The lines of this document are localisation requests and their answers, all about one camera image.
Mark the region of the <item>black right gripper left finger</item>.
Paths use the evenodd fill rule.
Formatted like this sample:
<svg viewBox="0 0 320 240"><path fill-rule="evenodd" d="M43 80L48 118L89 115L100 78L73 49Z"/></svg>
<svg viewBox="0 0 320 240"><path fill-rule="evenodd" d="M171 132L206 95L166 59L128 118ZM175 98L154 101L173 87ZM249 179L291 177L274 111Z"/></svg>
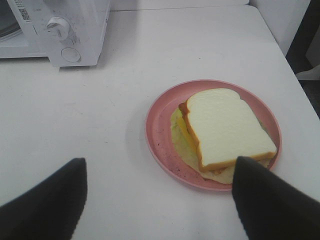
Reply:
<svg viewBox="0 0 320 240"><path fill-rule="evenodd" d="M70 240L88 194L87 165L74 158L0 207L2 240Z"/></svg>

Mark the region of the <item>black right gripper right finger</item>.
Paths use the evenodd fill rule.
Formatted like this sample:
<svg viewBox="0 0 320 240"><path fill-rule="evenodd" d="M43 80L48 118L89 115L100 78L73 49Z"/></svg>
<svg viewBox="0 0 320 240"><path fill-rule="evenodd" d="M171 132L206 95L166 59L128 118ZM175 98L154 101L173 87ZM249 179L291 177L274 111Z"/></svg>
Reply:
<svg viewBox="0 0 320 240"><path fill-rule="evenodd" d="M320 238L320 203L252 158L237 158L231 193L250 240Z"/></svg>

